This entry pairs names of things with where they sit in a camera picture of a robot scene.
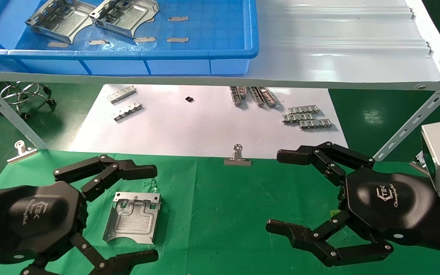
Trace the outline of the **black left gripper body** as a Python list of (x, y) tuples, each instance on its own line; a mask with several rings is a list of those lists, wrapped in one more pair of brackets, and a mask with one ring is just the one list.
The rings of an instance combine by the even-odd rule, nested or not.
[(0, 189), (0, 264), (56, 261), (73, 248), (87, 216), (83, 195), (64, 181)]

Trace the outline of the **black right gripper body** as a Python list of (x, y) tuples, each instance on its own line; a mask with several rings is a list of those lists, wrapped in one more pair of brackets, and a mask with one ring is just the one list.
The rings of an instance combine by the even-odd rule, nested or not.
[(438, 195), (428, 178), (361, 168), (345, 177), (342, 189), (347, 225), (362, 239), (438, 246), (432, 220)]

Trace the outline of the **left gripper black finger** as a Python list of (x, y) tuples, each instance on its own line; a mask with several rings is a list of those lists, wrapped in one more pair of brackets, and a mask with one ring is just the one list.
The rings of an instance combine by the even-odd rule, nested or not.
[(58, 168), (53, 175), (56, 181), (68, 184), (91, 177), (82, 186), (81, 193), (87, 201), (92, 202), (119, 180), (153, 179), (158, 171), (153, 164), (136, 165), (131, 159), (116, 160), (108, 155), (99, 155)]
[(117, 254), (105, 259), (84, 238), (82, 232), (58, 233), (56, 231), (25, 235), (21, 238), (21, 252), (33, 262), (21, 271), (22, 275), (52, 275), (47, 264), (64, 256), (73, 247), (92, 264), (91, 275), (129, 275), (136, 265), (155, 262), (159, 253), (155, 249)]

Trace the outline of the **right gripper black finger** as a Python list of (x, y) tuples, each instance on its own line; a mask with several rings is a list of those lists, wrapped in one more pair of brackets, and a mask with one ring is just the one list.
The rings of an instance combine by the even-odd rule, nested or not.
[(340, 211), (314, 230), (295, 223), (269, 219), (266, 230), (285, 236), (293, 248), (310, 252), (327, 267), (381, 261), (393, 252), (391, 244), (372, 235), (369, 244), (340, 248), (330, 245), (328, 239), (342, 230), (350, 219), (348, 212)]
[(300, 146), (297, 150), (280, 149), (277, 152), (277, 162), (312, 165), (334, 186), (342, 186), (347, 174), (338, 164), (353, 170), (372, 169), (375, 160), (335, 143), (325, 142), (318, 146)]

